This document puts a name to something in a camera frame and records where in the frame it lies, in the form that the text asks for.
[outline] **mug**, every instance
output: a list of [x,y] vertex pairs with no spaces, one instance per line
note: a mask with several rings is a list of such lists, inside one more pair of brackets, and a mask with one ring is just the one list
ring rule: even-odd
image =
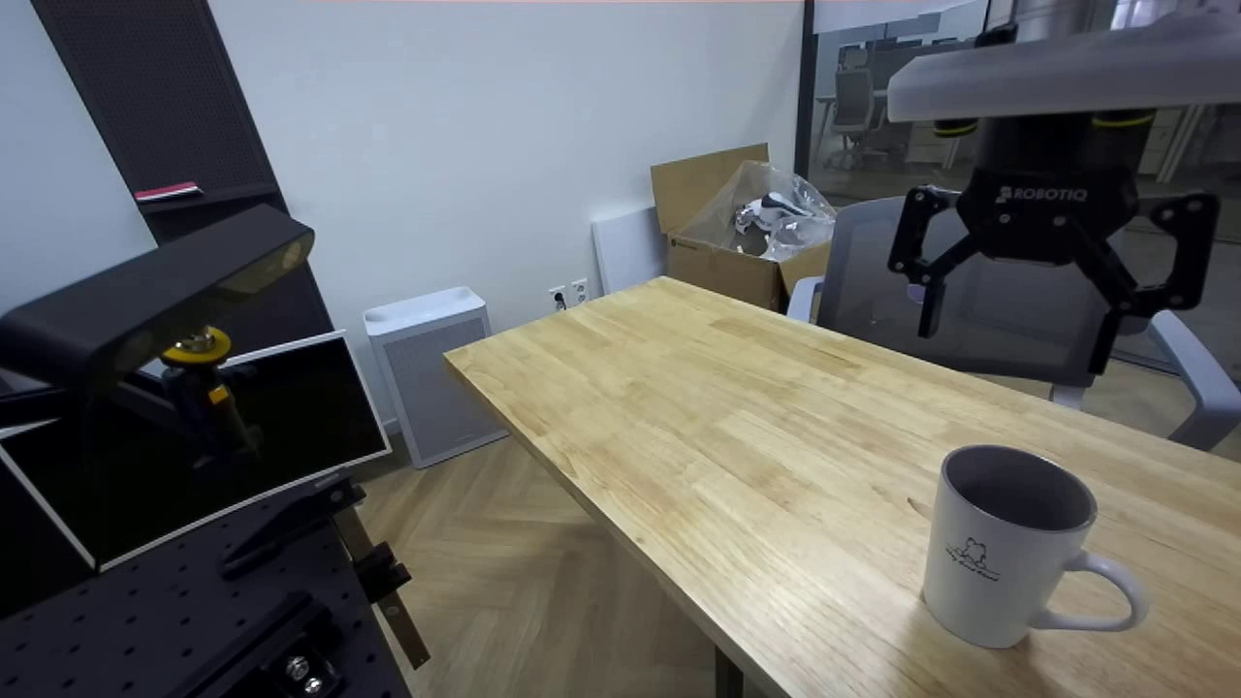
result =
[[[1090,489],[1060,464],[1003,444],[956,451],[940,473],[927,611],[978,646],[1013,646],[1031,628],[1126,632],[1144,621],[1142,583],[1090,551]],[[1115,583],[1130,615],[1080,621],[1047,610],[1068,571]]]

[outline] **cardboard box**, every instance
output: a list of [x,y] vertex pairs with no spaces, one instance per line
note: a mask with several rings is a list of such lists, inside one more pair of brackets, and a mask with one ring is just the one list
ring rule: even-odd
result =
[[767,162],[767,147],[757,142],[652,165],[654,221],[666,241],[666,276],[767,308],[782,308],[795,280],[826,271],[826,249],[811,249],[786,262],[767,262],[757,257],[685,241],[698,208],[711,205],[714,195],[745,162]]

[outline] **table leg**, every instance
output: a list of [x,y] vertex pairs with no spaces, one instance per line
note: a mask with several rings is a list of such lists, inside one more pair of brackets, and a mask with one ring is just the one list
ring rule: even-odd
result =
[[714,646],[714,695],[716,698],[742,698],[745,695],[745,676],[720,646]]

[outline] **white wall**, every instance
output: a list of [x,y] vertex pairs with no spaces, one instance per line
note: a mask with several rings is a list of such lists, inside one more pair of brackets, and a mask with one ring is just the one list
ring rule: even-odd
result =
[[155,249],[29,0],[0,0],[0,314]]
[[215,0],[335,321],[464,281],[492,327],[595,276],[590,218],[649,165],[772,142],[793,165],[799,0]]

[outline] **wooden floor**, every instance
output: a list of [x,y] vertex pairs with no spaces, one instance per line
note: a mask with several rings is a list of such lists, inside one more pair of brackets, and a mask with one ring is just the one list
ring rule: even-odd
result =
[[[1087,412],[1169,435],[1192,394],[1115,363]],[[1217,453],[1241,460],[1241,435]],[[706,634],[517,442],[364,484],[362,518],[414,583],[431,642],[414,698],[693,698],[714,691]]]

